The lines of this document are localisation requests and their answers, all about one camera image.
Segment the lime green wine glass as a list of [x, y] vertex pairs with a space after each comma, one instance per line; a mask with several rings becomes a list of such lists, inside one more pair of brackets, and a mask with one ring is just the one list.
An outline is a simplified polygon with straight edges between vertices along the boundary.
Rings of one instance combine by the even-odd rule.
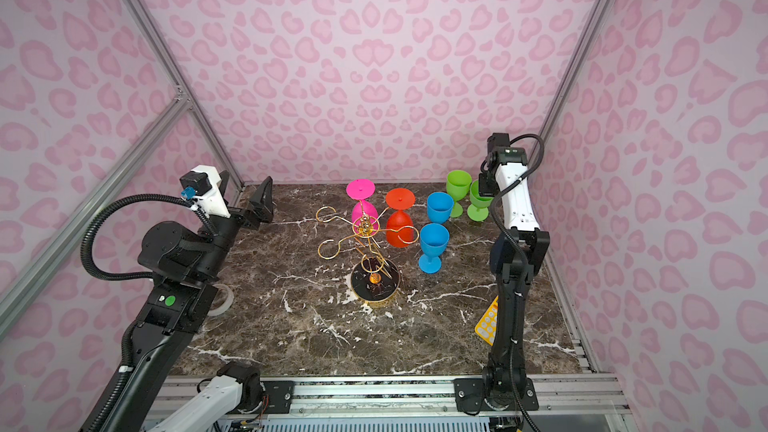
[[480, 194], [478, 180], [472, 182], [469, 196], [470, 205], [467, 207], [468, 217], [475, 222], [484, 222], [489, 216], [489, 207], [493, 198], [485, 197]]
[[454, 201], [450, 213], [451, 218], [458, 218], [462, 215], [463, 207], [460, 202], [469, 193], [472, 182], [471, 174], [464, 170], [452, 170], [448, 173], [446, 177], [446, 193]]

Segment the blue wine glass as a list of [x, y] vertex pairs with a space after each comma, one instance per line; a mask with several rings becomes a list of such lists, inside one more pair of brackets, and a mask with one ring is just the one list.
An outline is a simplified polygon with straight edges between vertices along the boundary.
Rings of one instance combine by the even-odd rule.
[[419, 268], [427, 274], [437, 273], [442, 267], [441, 255], [450, 240], [449, 231], [442, 224], [429, 223], [421, 229], [419, 240], [422, 250]]
[[445, 192], [434, 192], [427, 197], [426, 210], [430, 222], [444, 224], [451, 217], [454, 199]]

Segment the magenta wine glass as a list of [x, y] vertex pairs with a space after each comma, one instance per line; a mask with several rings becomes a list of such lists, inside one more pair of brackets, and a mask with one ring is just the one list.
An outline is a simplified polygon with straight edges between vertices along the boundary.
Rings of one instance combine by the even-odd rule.
[[350, 218], [353, 224], [361, 224], [364, 217], [367, 217], [371, 223], [378, 218], [377, 209], [368, 201], [375, 190], [375, 184], [368, 179], [356, 179], [347, 185], [346, 193], [355, 202]]

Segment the aluminium enclosure frame strut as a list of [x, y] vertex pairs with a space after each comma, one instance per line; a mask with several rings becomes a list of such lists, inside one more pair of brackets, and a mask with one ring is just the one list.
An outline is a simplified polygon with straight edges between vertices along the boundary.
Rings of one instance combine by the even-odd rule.
[[28, 263], [28, 266], [22, 270], [22, 276], [12, 283], [1, 297], [1, 336], [3, 338], [11, 333], [33, 302], [42, 294], [43, 289], [52, 281], [54, 273], [68, 254], [74, 250], [95, 211], [114, 200], [180, 118], [189, 114], [194, 119], [207, 145], [212, 149], [213, 156], [230, 169], [235, 190], [241, 192], [244, 189], [243, 179], [235, 170], [230, 155], [214, 132], [211, 122], [205, 117], [198, 99], [191, 90], [190, 81], [184, 77], [177, 57], [171, 51], [167, 39], [162, 36], [161, 28], [150, 14], [145, 1], [120, 1], [122, 7], [130, 14], [169, 83], [173, 85], [174, 97], [162, 114], [115, 162], [105, 178], [77, 204], [72, 214], [63, 222], [62, 228], [45, 244], [41, 254]]

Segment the red wine glass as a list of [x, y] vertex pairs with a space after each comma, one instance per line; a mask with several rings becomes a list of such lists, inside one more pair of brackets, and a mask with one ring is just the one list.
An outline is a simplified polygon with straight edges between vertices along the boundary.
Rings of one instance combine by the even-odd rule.
[[405, 248], [418, 240], [418, 230], [407, 213], [415, 204], [415, 195], [406, 188], [395, 188], [386, 196], [387, 206], [393, 210], [386, 224], [387, 242], [396, 248]]

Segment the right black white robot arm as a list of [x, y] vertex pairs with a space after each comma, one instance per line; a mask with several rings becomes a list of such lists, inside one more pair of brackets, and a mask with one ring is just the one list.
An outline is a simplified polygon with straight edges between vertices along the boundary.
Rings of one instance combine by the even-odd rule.
[[496, 332], [479, 379], [453, 381], [456, 408], [476, 416], [483, 411], [514, 411], [523, 417], [538, 408], [524, 357], [525, 310], [530, 288], [550, 245], [533, 211], [528, 178], [541, 161], [530, 164], [524, 149], [488, 145], [479, 175], [479, 192], [492, 198], [490, 216], [500, 230], [489, 265], [497, 285]]

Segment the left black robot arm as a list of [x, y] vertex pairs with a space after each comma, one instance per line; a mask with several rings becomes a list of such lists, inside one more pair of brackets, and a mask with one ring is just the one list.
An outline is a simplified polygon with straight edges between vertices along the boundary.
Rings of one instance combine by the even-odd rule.
[[[92, 277], [109, 282], [149, 279], [153, 288], [122, 335], [121, 360], [109, 385], [82, 425], [85, 431], [137, 431], [171, 368], [200, 330], [214, 302], [214, 286], [243, 228], [256, 230], [274, 219], [273, 179], [267, 177], [247, 206], [231, 207], [221, 193], [228, 176], [197, 167], [180, 179], [177, 196], [135, 194], [118, 199], [89, 223], [80, 247], [81, 263]], [[160, 202], [192, 211], [197, 231], [175, 221], [151, 227], [137, 261], [142, 272], [112, 273], [95, 262], [96, 237], [116, 212], [133, 204]]]

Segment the yellow calculator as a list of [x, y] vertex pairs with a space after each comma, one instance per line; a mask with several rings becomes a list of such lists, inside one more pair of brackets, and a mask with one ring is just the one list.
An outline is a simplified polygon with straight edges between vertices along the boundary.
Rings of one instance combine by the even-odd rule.
[[497, 319], [498, 298], [495, 298], [475, 326], [475, 333], [490, 346], [494, 344]]

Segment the clear tape roll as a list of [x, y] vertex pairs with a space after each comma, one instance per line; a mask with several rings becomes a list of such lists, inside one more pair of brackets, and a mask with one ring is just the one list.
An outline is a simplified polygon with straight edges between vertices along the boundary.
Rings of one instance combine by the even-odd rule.
[[233, 305], [235, 294], [232, 288], [226, 284], [215, 284], [216, 295], [208, 311], [208, 317], [218, 317], [226, 313]]

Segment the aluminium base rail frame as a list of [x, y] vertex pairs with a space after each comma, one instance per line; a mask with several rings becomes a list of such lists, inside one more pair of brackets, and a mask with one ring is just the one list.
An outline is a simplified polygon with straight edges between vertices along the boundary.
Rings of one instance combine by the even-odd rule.
[[610, 374], [536, 375], [537, 409], [492, 410], [477, 376], [267, 377], [265, 413], [197, 413], [200, 431], [635, 431]]

